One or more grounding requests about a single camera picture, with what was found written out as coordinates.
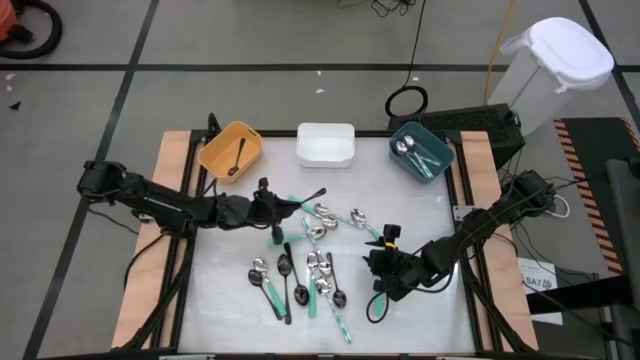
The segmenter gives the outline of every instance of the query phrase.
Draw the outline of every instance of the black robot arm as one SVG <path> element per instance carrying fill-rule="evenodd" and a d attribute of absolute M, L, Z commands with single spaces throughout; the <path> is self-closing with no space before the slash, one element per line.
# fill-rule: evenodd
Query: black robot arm
<path fill-rule="evenodd" d="M 122 203 L 153 217 L 163 233 L 177 237 L 190 235 L 192 226 L 222 230 L 271 227 L 278 243 L 283 238 L 278 225 L 302 204 L 280 199 L 270 192 L 267 178 L 260 179 L 253 200 L 225 193 L 191 197 L 127 172 L 116 162 L 87 161 L 84 168 L 77 190 L 90 203 Z M 305 201 L 325 193 L 322 188 Z"/>
<path fill-rule="evenodd" d="M 503 187 L 502 196 L 491 208 L 473 210 L 453 235 L 431 240 L 413 254 L 398 250 L 395 244 L 400 226 L 385 225 L 384 235 L 371 244 L 384 249 L 371 250 L 365 257 L 371 272 L 380 276 L 374 290 L 386 292 L 390 299 L 399 301 L 420 284 L 427 288 L 434 286 L 451 274 L 469 247 L 490 238 L 503 224 L 543 214 L 553 204 L 554 195 L 553 186 L 538 173 L 523 172 Z"/>

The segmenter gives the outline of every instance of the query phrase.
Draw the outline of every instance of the white bowl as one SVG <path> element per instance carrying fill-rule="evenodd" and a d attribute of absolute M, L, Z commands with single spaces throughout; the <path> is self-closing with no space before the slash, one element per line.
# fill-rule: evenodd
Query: white bowl
<path fill-rule="evenodd" d="M 296 154 L 304 167 L 347 167 L 356 154 L 356 130 L 351 124 L 302 123 Z"/>

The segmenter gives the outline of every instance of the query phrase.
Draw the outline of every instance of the yellow cable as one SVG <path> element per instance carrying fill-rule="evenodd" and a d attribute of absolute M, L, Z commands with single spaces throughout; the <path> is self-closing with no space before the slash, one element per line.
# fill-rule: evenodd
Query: yellow cable
<path fill-rule="evenodd" d="M 509 1 L 507 12 L 504 14 L 504 18 L 502 19 L 502 28 L 500 28 L 500 33 L 498 34 L 498 39 L 496 40 L 496 47 L 493 48 L 493 52 L 491 53 L 491 59 L 489 59 L 489 70 L 487 70 L 487 81 L 484 83 L 484 105 L 487 105 L 487 101 L 489 101 L 489 88 L 491 87 L 491 70 L 493 68 L 493 61 L 496 58 L 498 49 L 500 48 L 500 43 L 502 43 L 502 36 L 504 35 L 505 30 L 507 29 L 507 24 L 509 23 L 509 17 L 511 16 L 511 10 L 513 10 L 513 6 L 515 4 L 516 4 L 516 0 Z"/>

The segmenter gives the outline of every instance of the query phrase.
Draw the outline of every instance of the black-handled spoon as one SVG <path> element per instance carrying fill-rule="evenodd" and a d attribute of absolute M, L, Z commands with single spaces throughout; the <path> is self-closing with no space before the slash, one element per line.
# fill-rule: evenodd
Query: black-handled spoon
<path fill-rule="evenodd" d="M 296 272 L 296 267 L 293 264 L 293 256 L 291 255 L 291 245 L 289 243 L 284 244 L 284 251 L 287 252 L 287 258 L 289 258 L 289 263 L 291 263 L 291 269 L 293 270 L 293 275 L 296 277 L 296 283 L 298 284 L 296 288 L 293 290 L 293 297 L 296 299 L 296 302 L 300 306 L 307 306 L 309 303 L 309 290 L 306 286 L 300 284 L 298 280 L 298 273 Z"/>
<path fill-rule="evenodd" d="M 284 316 L 284 323 L 291 325 L 291 309 L 289 308 L 289 289 L 287 288 L 287 276 L 291 274 L 291 264 L 287 254 L 282 254 L 278 257 L 278 272 L 284 277 L 284 308 L 287 309 L 287 314 Z"/>
<path fill-rule="evenodd" d="M 336 291 L 333 293 L 333 303 L 336 304 L 340 309 L 347 306 L 347 294 L 344 291 L 338 288 L 338 278 L 336 277 L 336 268 L 333 267 L 333 255 L 331 253 L 327 253 L 327 259 L 329 259 L 329 264 L 331 264 L 331 274 L 333 275 L 333 281 L 336 283 Z"/>
<path fill-rule="evenodd" d="M 242 148 L 244 147 L 244 143 L 247 141 L 245 138 L 240 139 L 240 148 L 238 149 L 238 157 L 236 157 L 236 164 L 233 165 L 231 169 L 229 169 L 229 173 L 227 175 L 233 176 L 235 173 L 240 170 L 238 167 L 238 163 L 240 162 L 240 154 L 242 154 Z"/>
<path fill-rule="evenodd" d="M 276 306 L 273 305 L 273 302 L 269 298 L 269 295 L 267 295 L 267 292 L 264 291 L 264 287 L 262 287 L 262 280 L 263 280 L 262 274 L 260 274 L 256 269 L 251 269 L 249 270 L 248 276 L 249 276 L 249 282 L 251 283 L 251 285 L 257 286 L 260 288 L 260 290 L 262 290 L 264 297 L 267 298 L 267 301 L 269 301 L 269 304 L 271 305 L 271 309 L 273 309 L 273 313 L 276 314 L 276 318 L 278 320 L 282 320 L 282 316 L 280 316 L 278 309 L 276 309 Z"/>

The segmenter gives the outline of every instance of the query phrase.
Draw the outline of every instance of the white plastic bin lid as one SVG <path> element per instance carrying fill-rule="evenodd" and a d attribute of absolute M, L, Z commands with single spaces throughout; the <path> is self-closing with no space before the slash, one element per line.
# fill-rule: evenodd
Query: white plastic bin lid
<path fill-rule="evenodd" d="M 613 69 L 611 53 L 571 20 L 554 17 L 539 21 L 526 37 L 531 52 L 567 88 L 597 88 Z"/>

